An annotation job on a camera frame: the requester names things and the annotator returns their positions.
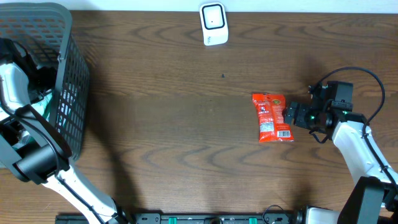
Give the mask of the light green wipes pack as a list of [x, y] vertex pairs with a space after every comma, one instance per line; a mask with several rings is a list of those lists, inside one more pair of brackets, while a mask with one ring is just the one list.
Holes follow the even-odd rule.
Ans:
[[47, 93], [41, 100], [32, 104], [32, 107], [47, 121], [50, 117], [50, 108], [52, 102], [52, 92]]

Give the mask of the red snack bag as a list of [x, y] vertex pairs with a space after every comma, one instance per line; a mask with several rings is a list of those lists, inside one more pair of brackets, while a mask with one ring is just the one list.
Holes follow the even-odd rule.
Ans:
[[284, 95], [253, 93], [252, 102], [259, 121], [259, 142], [294, 141], [290, 125], [284, 122]]

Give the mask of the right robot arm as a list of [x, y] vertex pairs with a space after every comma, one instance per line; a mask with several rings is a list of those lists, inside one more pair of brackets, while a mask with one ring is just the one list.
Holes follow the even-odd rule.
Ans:
[[307, 207], [294, 223], [397, 223], [397, 172], [373, 139], [366, 118], [347, 101], [292, 102], [284, 111], [287, 124], [323, 133], [343, 156], [354, 189], [339, 212]]

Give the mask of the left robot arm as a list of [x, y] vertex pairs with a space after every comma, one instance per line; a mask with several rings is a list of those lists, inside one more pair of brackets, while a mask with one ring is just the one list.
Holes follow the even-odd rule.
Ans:
[[75, 166], [72, 146], [83, 124], [77, 86], [56, 91], [60, 69], [34, 59], [20, 42], [1, 39], [1, 163], [61, 195], [89, 223], [131, 223]]

